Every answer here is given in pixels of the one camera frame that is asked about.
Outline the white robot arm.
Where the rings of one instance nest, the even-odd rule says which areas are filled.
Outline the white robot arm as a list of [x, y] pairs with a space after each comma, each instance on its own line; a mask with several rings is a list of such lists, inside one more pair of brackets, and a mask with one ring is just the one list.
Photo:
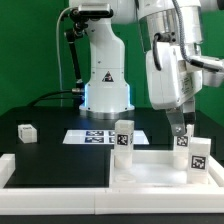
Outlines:
[[224, 0], [69, 0], [75, 36], [89, 39], [91, 70], [80, 112], [114, 119], [134, 110], [126, 76], [147, 75], [151, 106], [182, 136], [195, 119], [194, 96], [224, 80], [224, 60], [201, 53], [201, 14]]

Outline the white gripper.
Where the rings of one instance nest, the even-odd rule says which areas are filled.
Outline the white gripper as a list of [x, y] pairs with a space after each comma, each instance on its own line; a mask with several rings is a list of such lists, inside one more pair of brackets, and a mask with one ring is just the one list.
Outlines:
[[185, 125], [194, 125], [196, 121], [193, 96], [202, 89], [202, 72], [189, 70], [178, 46], [158, 42], [157, 49], [161, 70], [155, 67], [153, 51], [146, 54], [149, 99], [154, 109], [168, 109], [172, 134], [183, 136]]

